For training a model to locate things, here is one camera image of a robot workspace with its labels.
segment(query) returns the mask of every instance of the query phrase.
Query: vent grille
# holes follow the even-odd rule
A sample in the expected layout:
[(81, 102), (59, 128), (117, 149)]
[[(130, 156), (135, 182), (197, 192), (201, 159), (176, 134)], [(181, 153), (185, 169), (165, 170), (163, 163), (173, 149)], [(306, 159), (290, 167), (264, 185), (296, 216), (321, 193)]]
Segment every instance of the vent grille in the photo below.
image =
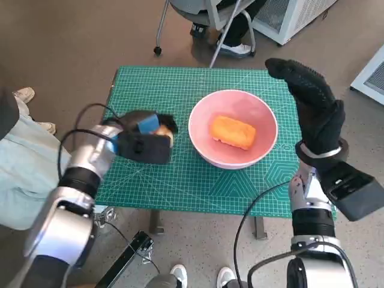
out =
[(305, 0), (295, 25), (295, 32), (307, 26), (313, 19), (323, 13), (337, 0)]
[(384, 94), (384, 62), (376, 69), (376, 71), (364, 83), (377, 92)]
[(256, 19), (280, 32), (290, 0), (267, 0)]

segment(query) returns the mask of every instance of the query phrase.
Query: bowl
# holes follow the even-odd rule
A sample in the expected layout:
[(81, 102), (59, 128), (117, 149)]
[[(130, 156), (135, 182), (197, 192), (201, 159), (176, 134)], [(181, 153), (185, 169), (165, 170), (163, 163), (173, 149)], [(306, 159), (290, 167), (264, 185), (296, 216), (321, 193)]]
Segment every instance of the bowl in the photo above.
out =
[[(215, 141), (209, 127), (223, 115), (252, 125), (256, 137), (249, 150)], [(259, 97), (240, 90), (213, 92), (193, 108), (188, 131), (193, 146), (209, 163), (223, 169), (242, 169), (264, 158), (277, 140), (277, 121), (271, 108)]]

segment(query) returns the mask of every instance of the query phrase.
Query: cutting mat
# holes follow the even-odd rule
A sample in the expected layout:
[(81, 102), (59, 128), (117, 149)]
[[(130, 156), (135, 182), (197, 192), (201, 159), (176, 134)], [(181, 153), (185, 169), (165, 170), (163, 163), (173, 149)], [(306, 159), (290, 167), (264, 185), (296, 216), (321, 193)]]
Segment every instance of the cutting mat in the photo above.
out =
[[(247, 169), (216, 168), (199, 156), (189, 140), (192, 108), (204, 96), (222, 89), (257, 95), (277, 118), (274, 149)], [(121, 67), (108, 105), (118, 114), (134, 109), (171, 113), (179, 134), (167, 165), (139, 164), (118, 157), (98, 192), (101, 205), (243, 214), (256, 195), (290, 180), (298, 167), (294, 146), (301, 137), (295, 102), (286, 84), (263, 70)], [(265, 196), (252, 215), (290, 217), (287, 185)]]

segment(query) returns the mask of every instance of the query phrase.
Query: floor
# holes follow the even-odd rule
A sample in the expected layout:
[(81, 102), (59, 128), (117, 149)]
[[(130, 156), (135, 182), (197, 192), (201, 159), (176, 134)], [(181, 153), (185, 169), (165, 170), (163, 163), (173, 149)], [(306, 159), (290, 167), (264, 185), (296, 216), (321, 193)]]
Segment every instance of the floor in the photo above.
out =
[[(133, 0), (0, 0), (0, 79), (14, 88), (33, 86), (30, 103), (38, 121), (57, 123), (60, 137), (69, 130), (80, 109), (105, 102), (120, 65), (206, 67), (212, 52), (193, 43), (190, 23), (169, 11), (162, 38), (163, 54), (152, 49), (164, 1)], [(263, 69), (269, 57), (294, 58), (324, 74), (335, 95), (345, 101), (343, 137), (350, 145), (349, 163), (384, 184), (384, 106), (349, 91), (364, 65), (383, 44), (382, 0), (339, 0), (325, 20), (318, 19), (284, 47), (256, 33), (257, 55), (241, 61), (219, 58), (217, 67)], [(101, 116), (93, 110), (83, 120), (88, 127)], [(233, 267), (232, 245), (240, 217), (230, 215), (162, 213), (166, 234), (155, 238), (153, 259), (162, 272), (183, 263), (189, 287), (214, 287), (223, 265)], [(149, 212), (119, 210), (118, 227), (131, 238), (147, 230)], [(289, 220), (266, 219), (267, 241), (257, 242), (247, 222), (239, 244), (242, 277), (267, 256), (286, 251), (292, 229)], [(357, 223), (337, 220), (337, 236), (352, 260), (360, 287), (384, 287), (384, 210)], [(124, 248), (113, 231), (100, 235), (84, 269), (70, 282), (94, 283)], [(0, 286), (21, 261), (23, 232), (0, 229)], [(287, 261), (262, 269), (254, 277), (258, 287), (285, 287)], [(155, 270), (135, 262), (114, 287), (143, 287)]]

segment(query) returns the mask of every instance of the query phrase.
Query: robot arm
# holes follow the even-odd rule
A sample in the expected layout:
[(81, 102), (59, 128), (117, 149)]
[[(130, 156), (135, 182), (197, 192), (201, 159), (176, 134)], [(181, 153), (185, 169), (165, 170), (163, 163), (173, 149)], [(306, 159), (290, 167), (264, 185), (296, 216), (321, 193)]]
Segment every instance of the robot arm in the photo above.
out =
[[(323, 76), (296, 61), (269, 59), (269, 74), (284, 80), (298, 110), (302, 141), (296, 144), (299, 169), (289, 186), (292, 251), (316, 242), (341, 248), (335, 235), (332, 204), (350, 221), (384, 206), (384, 190), (370, 175), (348, 165), (349, 147), (340, 138), (344, 105)], [(297, 255), (287, 268), (287, 287), (357, 287), (335, 247), (317, 245)]]
[(96, 125), (92, 131), (110, 140), (87, 135), (72, 154), (32, 226), (25, 244), (26, 262), (9, 287), (65, 287), (71, 269), (82, 266), (95, 239), (96, 193), (115, 155), (144, 163), (168, 162), (170, 137), (148, 132), (161, 124), (177, 132), (171, 116), (134, 111), (118, 123), (109, 119)]

